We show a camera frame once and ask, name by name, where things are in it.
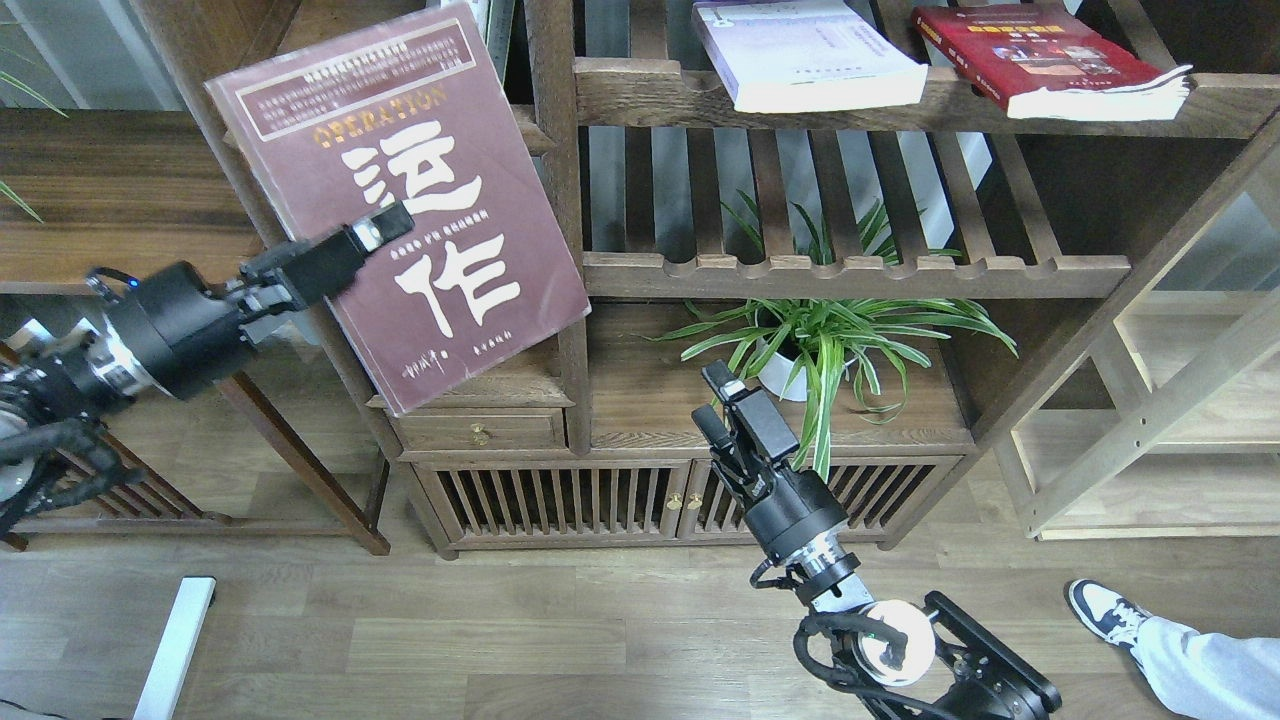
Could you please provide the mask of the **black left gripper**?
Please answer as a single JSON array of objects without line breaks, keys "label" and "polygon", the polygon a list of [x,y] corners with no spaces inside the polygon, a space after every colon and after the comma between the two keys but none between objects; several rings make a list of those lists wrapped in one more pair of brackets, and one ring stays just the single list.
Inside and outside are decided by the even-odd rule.
[{"label": "black left gripper", "polygon": [[93,270],[88,283],[108,306],[106,329],[88,346],[90,368],[124,396],[156,387],[189,398],[252,359],[251,323],[337,296],[369,252],[413,227],[402,201],[393,201],[323,241],[283,243],[252,258],[221,290],[186,261],[142,281]]}]

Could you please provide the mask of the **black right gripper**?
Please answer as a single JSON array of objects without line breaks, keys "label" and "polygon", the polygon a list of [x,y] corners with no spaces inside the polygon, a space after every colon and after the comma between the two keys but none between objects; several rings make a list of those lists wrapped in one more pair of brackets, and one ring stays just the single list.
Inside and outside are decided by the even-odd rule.
[{"label": "black right gripper", "polygon": [[773,402],[749,389],[727,361],[703,366],[701,377],[724,413],[703,405],[692,420],[716,451],[716,475],[764,551],[758,569],[849,571],[850,556],[838,544],[847,515],[815,471],[792,468],[788,455],[799,443]]}]

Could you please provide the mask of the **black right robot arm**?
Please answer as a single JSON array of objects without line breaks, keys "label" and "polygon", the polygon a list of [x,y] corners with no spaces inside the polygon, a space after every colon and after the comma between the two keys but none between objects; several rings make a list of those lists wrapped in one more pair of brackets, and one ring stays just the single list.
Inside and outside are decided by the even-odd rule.
[{"label": "black right robot arm", "polygon": [[726,363],[701,375],[719,409],[692,419],[764,552],[751,585],[792,591],[806,607],[792,638],[806,671],[878,719],[1047,719],[1061,708],[1044,675],[938,591],[923,605],[874,600],[838,542],[846,512],[814,471],[792,469],[799,442],[773,401]]}]

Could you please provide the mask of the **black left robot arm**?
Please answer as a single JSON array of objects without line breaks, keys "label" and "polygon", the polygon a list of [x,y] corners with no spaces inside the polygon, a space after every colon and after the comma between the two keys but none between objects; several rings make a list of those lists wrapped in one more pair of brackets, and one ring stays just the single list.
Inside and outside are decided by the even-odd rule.
[{"label": "black left robot arm", "polygon": [[145,279],[92,269],[105,329],[3,373],[3,529],[141,480],[108,446],[104,418],[150,388],[186,401],[224,380],[253,359],[252,323],[339,296],[367,258],[412,228],[396,201],[325,240],[269,249],[220,287],[188,261]]}]

